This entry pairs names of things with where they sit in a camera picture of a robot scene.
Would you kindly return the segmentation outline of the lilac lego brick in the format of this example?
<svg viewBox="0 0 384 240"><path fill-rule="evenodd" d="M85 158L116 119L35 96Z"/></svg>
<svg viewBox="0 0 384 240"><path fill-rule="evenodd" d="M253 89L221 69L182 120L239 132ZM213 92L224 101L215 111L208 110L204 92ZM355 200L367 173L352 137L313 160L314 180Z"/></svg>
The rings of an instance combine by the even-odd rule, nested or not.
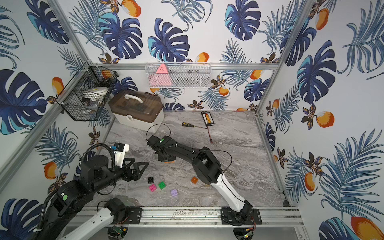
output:
<svg viewBox="0 0 384 240"><path fill-rule="evenodd" d="M171 196L174 198L174 197L177 197L178 196L178 190L177 189L173 189L171 190Z"/></svg>

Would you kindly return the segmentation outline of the brown orange square lego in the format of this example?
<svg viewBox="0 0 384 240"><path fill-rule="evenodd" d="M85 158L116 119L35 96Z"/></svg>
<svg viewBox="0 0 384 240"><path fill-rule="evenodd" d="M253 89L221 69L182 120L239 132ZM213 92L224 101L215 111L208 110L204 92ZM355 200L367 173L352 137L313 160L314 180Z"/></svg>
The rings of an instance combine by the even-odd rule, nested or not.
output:
<svg viewBox="0 0 384 240"><path fill-rule="evenodd" d="M191 179L191 182L192 182L194 185L196 185L198 181L199 181L199 179L196 178L196 177L193 177L193 178Z"/></svg>

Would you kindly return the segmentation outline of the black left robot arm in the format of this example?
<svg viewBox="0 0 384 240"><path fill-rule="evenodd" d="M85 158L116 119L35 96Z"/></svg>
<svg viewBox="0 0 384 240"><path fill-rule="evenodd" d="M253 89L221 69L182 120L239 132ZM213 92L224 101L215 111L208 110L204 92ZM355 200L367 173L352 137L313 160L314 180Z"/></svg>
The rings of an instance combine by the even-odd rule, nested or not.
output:
<svg viewBox="0 0 384 240"><path fill-rule="evenodd" d="M118 181L137 181L148 167L148 162L137 163L135 159L123 159L117 166L114 148L95 144L82 155L81 173L78 179L63 184L45 199L33 230L32 240L55 240L67 224L94 199L95 194Z"/></svg>

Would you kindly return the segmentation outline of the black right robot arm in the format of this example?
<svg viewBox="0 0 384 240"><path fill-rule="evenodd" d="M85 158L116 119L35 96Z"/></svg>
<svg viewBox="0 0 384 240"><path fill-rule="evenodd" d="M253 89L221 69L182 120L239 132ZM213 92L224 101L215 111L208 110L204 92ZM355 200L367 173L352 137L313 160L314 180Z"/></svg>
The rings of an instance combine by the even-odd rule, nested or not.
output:
<svg viewBox="0 0 384 240"><path fill-rule="evenodd" d="M191 148L169 136L151 136L147 145L155 151L160 162L171 162L177 158L187 161L193 166L200 181L213 186L221 194L229 205L222 214L223 224L241 226L255 222L251 203L229 183L221 163L209 148Z"/></svg>

